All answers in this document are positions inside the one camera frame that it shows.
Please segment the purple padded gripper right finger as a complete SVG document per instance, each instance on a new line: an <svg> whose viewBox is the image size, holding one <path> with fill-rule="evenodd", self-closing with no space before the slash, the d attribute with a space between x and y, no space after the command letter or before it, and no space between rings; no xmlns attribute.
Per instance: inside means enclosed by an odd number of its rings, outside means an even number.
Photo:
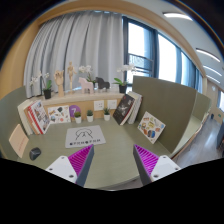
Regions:
<svg viewBox="0 0 224 224"><path fill-rule="evenodd" d="M133 146L133 155L143 185L180 170L180 167L168 156L157 156L139 145Z"/></svg>

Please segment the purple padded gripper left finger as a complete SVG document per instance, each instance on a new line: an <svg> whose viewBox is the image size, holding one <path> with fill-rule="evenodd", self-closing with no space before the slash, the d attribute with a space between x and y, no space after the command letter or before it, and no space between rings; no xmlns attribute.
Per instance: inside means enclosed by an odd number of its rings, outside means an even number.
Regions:
<svg viewBox="0 0 224 224"><path fill-rule="evenodd" d="M94 145L91 144L69 157L60 156L47 168L47 171L83 187L87 179L93 156Z"/></svg>

